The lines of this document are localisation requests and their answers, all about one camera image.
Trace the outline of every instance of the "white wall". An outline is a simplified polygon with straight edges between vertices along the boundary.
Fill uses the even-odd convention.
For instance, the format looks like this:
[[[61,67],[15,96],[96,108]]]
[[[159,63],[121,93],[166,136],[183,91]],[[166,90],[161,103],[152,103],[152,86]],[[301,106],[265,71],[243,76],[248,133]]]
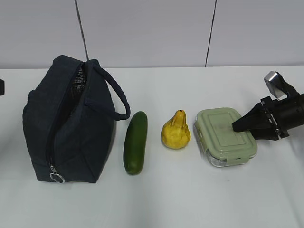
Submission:
[[[218,0],[207,65],[303,65],[303,12],[302,0]]]
[[[85,60],[73,0],[1,0],[0,68],[47,68],[61,54]]]
[[[204,66],[215,0],[78,0],[103,67]],[[207,66],[304,64],[304,1],[218,0]],[[0,68],[85,60],[74,0],[2,0]]]
[[[104,67],[204,66],[215,0],[78,0]]]

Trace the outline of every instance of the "green cucumber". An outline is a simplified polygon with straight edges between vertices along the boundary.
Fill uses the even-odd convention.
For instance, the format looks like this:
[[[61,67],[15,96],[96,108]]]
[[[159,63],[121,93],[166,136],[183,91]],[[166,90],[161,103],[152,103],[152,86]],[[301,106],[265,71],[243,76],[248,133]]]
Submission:
[[[147,130],[146,113],[135,113],[128,126],[123,147],[123,165],[130,175],[139,174],[143,169]]]

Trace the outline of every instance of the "yellow pear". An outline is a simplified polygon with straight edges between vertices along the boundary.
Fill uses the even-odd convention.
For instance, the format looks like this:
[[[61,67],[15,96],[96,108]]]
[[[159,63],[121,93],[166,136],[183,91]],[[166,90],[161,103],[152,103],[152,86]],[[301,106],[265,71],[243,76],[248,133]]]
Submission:
[[[187,146],[191,135],[186,123],[185,111],[176,111],[172,119],[163,126],[161,136],[163,144],[171,149]]]

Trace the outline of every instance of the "white table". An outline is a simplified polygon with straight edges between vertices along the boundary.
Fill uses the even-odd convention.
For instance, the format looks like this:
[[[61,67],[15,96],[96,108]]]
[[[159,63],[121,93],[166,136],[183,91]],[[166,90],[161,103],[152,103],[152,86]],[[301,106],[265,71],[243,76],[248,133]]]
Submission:
[[[116,138],[97,184],[38,182],[22,131],[22,109],[46,69],[0,70],[1,228],[299,228],[304,227],[304,126],[277,142],[258,141],[248,164],[215,168],[193,134],[200,110],[232,107],[241,115],[270,93],[263,78],[280,72],[304,92],[304,66],[109,69],[132,114],[148,115],[143,171],[123,166],[128,121]],[[113,95],[117,110],[122,104]],[[163,124],[184,109],[192,139],[183,150],[160,141]]]

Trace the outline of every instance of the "food container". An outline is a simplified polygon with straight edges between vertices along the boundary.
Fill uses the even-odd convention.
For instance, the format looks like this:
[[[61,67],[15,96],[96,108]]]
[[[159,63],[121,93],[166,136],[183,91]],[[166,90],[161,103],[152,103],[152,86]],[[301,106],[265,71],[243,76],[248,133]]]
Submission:
[[[241,165],[257,153],[257,144],[252,134],[234,132],[232,123],[241,115],[232,108],[217,108],[200,111],[195,127],[210,163],[216,167]]]

